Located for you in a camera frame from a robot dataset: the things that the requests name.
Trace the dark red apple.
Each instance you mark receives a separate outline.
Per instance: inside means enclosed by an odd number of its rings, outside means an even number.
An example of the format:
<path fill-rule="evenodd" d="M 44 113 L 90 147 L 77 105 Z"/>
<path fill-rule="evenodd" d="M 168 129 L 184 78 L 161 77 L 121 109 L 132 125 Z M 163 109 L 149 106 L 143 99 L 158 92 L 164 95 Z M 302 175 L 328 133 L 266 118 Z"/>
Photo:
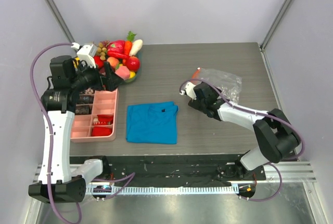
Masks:
<path fill-rule="evenodd" d="M 126 60 L 125 66 L 130 71 L 137 72 L 140 68 L 140 60 L 137 57 L 131 56 Z"/>

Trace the clear zip top bag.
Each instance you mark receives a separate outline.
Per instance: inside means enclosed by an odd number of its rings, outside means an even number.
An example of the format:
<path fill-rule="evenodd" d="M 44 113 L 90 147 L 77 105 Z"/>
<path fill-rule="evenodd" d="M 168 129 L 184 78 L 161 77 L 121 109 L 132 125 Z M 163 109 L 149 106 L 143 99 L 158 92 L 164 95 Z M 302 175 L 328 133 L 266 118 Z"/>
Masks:
<path fill-rule="evenodd" d="M 211 83 L 221 91 L 225 98 L 238 104 L 239 94 L 242 90 L 242 78 L 240 76 L 216 69 L 198 68 L 192 78 Z"/>

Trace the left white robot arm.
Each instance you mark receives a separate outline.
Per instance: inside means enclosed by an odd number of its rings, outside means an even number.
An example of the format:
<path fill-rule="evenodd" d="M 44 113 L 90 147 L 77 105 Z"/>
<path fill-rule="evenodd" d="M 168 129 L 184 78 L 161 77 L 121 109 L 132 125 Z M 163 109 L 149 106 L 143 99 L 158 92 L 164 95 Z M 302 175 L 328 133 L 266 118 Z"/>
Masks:
<path fill-rule="evenodd" d="M 59 56 L 50 61 L 50 84 L 39 98 L 44 110 L 45 139 L 42 169 L 37 182 L 29 185 L 28 195 L 43 203 L 79 203 L 86 186 L 95 178 L 104 182 L 111 169 L 104 156 L 95 156 L 75 171 L 70 170 L 70 139 L 75 108 L 80 93 L 114 91 L 123 82 L 114 68 L 104 63 L 104 74 L 87 61 Z"/>

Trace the pink peach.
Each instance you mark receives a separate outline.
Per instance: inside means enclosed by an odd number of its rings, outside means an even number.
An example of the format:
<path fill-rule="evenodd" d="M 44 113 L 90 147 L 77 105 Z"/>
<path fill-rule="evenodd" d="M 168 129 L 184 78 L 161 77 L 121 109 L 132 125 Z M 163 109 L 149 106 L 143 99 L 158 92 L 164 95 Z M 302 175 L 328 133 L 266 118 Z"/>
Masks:
<path fill-rule="evenodd" d="M 119 68 L 119 60 L 117 59 L 117 58 L 114 58 L 114 57 L 109 57 L 108 59 L 107 59 L 107 62 L 110 64 L 110 66 L 113 68 L 113 69 L 115 69 L 115 70 L 117 70 L 118 68 Z"/>

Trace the red chili pepper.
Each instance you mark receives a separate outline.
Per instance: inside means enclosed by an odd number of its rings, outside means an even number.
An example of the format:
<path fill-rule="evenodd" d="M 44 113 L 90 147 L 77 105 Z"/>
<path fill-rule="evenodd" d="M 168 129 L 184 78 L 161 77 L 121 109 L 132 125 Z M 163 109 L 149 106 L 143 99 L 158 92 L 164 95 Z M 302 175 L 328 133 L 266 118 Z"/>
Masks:
<path fill-rule="evenodd" d="M 117 59 L 128 59 L 129 58 L 129 55 L 126 55 L 126 54 L 123 54 L 120 52 L 116 52 L 116 51 L 112 51 L 112 50 L 107 51 L 107 55 L 109 57 L 114 57 Z"/>

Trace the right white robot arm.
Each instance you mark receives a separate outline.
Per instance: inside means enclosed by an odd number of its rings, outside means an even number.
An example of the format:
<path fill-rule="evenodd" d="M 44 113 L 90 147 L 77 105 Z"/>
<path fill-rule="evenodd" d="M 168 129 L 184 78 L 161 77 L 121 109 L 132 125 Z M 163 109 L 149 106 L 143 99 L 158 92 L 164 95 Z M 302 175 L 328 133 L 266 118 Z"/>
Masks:
<path fill-rule="evenodd" d="M 190 107 L 207 117 L 236 124 L 255 134 L 258 146 L 235 162 L 235 176 L 239 179 L 248 179 L 255 169 L 269 162 L 279 163 L 301 144 L 301 138 L 279 109 L 256 111 L 238 106 L 204 82 L 187 82 L 182 94 L 190 98 Z"/>

